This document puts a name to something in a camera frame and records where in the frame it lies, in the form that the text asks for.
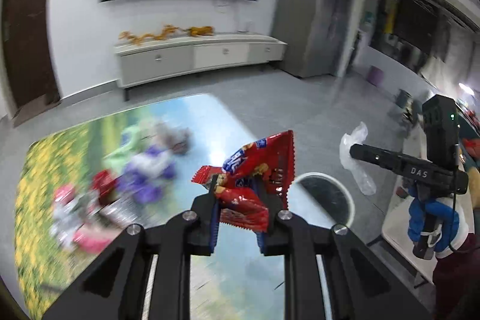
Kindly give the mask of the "right blue white gloved hand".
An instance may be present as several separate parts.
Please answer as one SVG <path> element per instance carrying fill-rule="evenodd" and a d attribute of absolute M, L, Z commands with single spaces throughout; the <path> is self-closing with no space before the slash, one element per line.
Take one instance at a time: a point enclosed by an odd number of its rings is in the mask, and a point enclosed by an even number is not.
<path fill-rule="evenodd" d="M 409 239 L 419 244 L 421 239 L 426 238 L 438 259 L 461 250 L 470 234 L 462 207 L 450 197 L 421 202 L 415 184 L 408 189 L 408 193 L 413 197 L 408 210 Z"/>

